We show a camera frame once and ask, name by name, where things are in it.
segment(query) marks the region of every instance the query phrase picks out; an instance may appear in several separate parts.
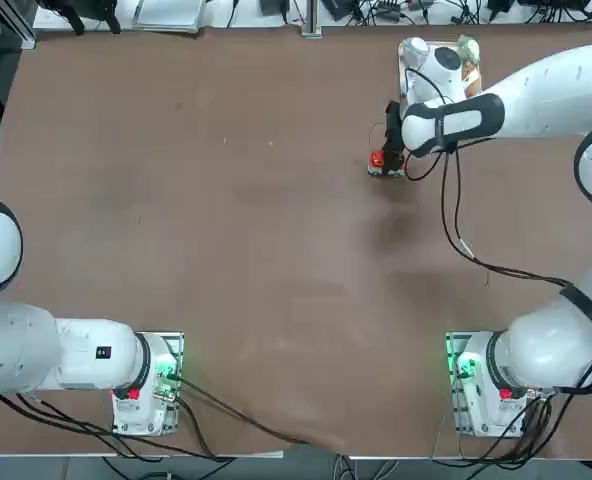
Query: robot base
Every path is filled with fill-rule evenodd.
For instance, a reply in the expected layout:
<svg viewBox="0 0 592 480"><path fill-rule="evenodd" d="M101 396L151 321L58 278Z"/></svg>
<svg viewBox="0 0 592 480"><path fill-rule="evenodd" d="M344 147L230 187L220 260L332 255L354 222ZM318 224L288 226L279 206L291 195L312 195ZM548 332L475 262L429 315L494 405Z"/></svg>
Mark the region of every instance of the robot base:
<svg viewBox="0 0 592 480"><path fill-rule="evenodd" d="M527 395L512 398L511 392L496 388L489 376L485 352L492 332L448 332L445 346L459 434L499 437L527 404ZM505 437L522 434L524 415Z"/></svg>
<svg viewBox="0 0 592 480"><path fill-rule="evenodd" d="M157 436L176 432L180 383L169 380L182 376L185 334L182 332L140 332L151 351L149 374L143 387L127 398L112 393L113 431L123 435Z"/></svg>

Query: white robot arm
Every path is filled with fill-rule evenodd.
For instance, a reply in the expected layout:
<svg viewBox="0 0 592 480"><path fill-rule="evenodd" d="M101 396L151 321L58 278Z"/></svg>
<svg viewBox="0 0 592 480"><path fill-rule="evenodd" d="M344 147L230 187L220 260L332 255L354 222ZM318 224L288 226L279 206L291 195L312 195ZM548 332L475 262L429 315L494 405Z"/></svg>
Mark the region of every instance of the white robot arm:
<svg viewBox="0 0 592 480"><path fill-rule="evenodd" d="M0 202L0 291L23 256L14 214ZM0 300L0 394L35 390L112 390L114 430L161 435L176 430L182 334L134 333L104 319L57 318Z"/></svg>
<svg viewBox="0 0 592 480"><path fill-rule="evenodd" d="M452 102L435 83L435 98L402 115L402 140L414 156L487 137L582 134L573 169L592 202L592 45L540 60L466 100ZM473 334L459 358L466 362L460 372L476 435L504 431L515 412L507 403L524 405L527 389L577 387L592 364L592 267L507 330ZM592 373L583 385L591 383Z"/></svg>

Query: brown table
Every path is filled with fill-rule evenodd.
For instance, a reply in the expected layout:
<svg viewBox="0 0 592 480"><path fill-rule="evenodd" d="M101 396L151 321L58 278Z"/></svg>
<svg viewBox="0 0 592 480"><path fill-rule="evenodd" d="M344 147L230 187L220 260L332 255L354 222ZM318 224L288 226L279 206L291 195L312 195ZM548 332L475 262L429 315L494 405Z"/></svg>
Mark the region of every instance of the brown table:
<svg viewBox="0 0 592 480"><path fill-rule="evenodd" d="M398 43L461 31L46 39L23 55L2 127L0 198L26 241L7 295L56 316L181 329L191 378L317 445L429 455L449 387L445 332L502 328L555 293L449 249L440 175L366 174L368 130L396 96ZM486 85L592 43L592 26L471 33ZM479 256L579 278L592 262L592 206L572 175L579 142L463 152L462 231ZM106 392L49 398L110 416ZM197 409L219 452L285 446ZM181 430L168 441L197 450ZM452 432L449 418L441 455L457 454ZM0 453L105 451L0 404ZM573 404L547 455L592 458L592 397Z"/></svg>

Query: floor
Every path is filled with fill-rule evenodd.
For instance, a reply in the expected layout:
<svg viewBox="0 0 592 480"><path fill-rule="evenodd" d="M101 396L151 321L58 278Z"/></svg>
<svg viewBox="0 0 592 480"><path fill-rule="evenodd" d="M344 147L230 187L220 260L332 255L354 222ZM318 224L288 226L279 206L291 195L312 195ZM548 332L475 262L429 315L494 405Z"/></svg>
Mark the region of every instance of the floor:
<svg viewBox="0 0 592 480"><path fill-rule="evenodd" d="M332 475L334 455L322 450L297 447L285 453L282 460L239 459L212 477L214 480L283 479L327 480ZM213 467L207 461L189 458L166 459L155 466L132 460L111 460L128 478L136 480L149 472L170 471L184 479L196 479ZM381 461L361 460L357 479L371 479L382 466ZM428 460L405 460L388 476L390 480L464 480L469 470L449 469ZM480 480L592 480L592 471L573 461L535 460L519 472L490 468ZM0 480L116 480L112 472L98 458L0 458Z"/></svg>

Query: black label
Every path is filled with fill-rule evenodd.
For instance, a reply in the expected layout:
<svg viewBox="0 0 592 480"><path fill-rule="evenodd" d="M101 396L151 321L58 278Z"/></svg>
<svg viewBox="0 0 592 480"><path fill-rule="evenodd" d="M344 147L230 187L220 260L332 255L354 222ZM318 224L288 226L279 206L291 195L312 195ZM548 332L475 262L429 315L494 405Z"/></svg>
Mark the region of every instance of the black label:
<svg viewBox="0 0 592 480"><path fill-rule="evenodd" d="M111 358L112 347L96 347L96 359Z"/></svg>

